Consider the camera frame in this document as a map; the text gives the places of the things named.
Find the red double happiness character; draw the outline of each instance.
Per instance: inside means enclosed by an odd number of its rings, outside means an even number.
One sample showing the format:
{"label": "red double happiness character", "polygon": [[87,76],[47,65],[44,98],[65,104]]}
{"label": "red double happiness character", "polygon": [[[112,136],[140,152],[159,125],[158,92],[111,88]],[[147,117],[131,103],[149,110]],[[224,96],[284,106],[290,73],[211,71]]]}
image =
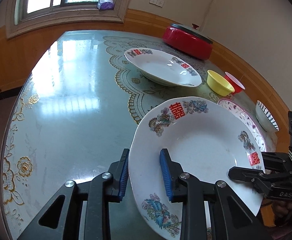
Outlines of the red double happiness character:
{"label": "red double happiness character", "polygon": [[251,166],[257,165],[261,162],[260,159],[258,158],[257,152],[248,155],[248,159]]}
{"label": "red double happiness character", "polygon": [[172,114],[175,117],[175,119],[185,116],[185,112],[181,103],[175,103],[173,105],[170,105],[169,109],[172,111]]}
{"label": "red double happiness character", "polygon": [[134,49],[134,52],[135,52],[137,55],[142,54],[138,49]]}
{"label": "red double happiness character", "polygon": [[184,63],[184,64],[182,64],[181,65],[183,68],[188,68],[188,67],[190,67],[188,64],[186,64],[186,63]]}

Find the white plate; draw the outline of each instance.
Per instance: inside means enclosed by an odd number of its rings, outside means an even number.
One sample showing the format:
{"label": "white plate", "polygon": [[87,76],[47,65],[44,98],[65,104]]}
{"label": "white plate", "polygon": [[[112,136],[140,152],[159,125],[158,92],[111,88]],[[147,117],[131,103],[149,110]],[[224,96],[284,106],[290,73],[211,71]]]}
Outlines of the white plate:
{"label": "white plate", "polygon": [[[159,153],[167,148],[173,161],[201,181],[226,181],[256,215],[262,195],[251,184],[228,178],[231,167],[265,171],[262,155],[249,129],[232,113],[198,97],[174,98],[149,111],[139,123],[128,167],[134,198],[149,226],[166,239],[179,239],[182,204],[165,192]],[[158,213],[161,218],[156,223]],[[206,205],[207,227],[210,227]]]}
{"label": "white plate", "polygon": [[218,104],[227,109],[228,111],[230,111],[238,119],[240,119],[254,136],[254,139],[257,145],[259,146],[260,151],[267,152],[266,143],[262,133],[260,132],[259,128],[256,126],[254,121],[250,118],[249,114],[246,113],[244,109],[242,109],[236,103],[228,99],[221,99],[218,101]]}
{"label": "white plate", "polygon": [[148,79],[164,86],[197,87],[202,83],[198,72],[189,64],[166,52],[133,48],[125,57]]}

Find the blue striped bowl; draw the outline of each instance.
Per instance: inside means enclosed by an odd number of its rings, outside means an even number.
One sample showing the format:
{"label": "blue striped bowl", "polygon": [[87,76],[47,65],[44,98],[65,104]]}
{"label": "blue striped bowl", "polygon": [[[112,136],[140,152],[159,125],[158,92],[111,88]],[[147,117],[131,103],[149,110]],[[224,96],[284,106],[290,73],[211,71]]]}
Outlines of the blue striped bowl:
{"label": "blue striped bowl", "polygon": [[264,104],[257,100],[256,104],[256,118],[261,124],[261,126],[265,129],[267,132],[277,132],[279,131],[278,125],[274,119],[274,117],[271,115],[270,111],[264,106]]}

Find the window frame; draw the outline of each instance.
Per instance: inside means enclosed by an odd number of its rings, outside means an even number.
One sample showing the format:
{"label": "window frame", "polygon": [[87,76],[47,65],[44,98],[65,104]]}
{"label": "window frame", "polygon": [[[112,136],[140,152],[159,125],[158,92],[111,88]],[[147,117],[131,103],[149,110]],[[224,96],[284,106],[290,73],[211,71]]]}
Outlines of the window frame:
{"label": "window frame", "polygon": [[66,3],[27,14],[28,0],[8,0],[6,10],[6,36],[12,38],[22,33],[46,26],[70,22],[107,21],[124,22],[129,0],[113,0],[113,10],[100,11],[97,2]]}

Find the yellow bowl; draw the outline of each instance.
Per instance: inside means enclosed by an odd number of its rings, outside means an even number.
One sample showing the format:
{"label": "yellow bowl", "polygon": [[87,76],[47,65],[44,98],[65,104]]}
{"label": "yellow bowl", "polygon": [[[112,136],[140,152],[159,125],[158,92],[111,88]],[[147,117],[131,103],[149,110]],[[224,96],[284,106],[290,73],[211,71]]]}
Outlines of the yellow bowl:
{"label": "yellow bowl", "polygon": [[207,85],[217,94],[225,97],[235,92],[234,87],[215,71],[208,70]]}

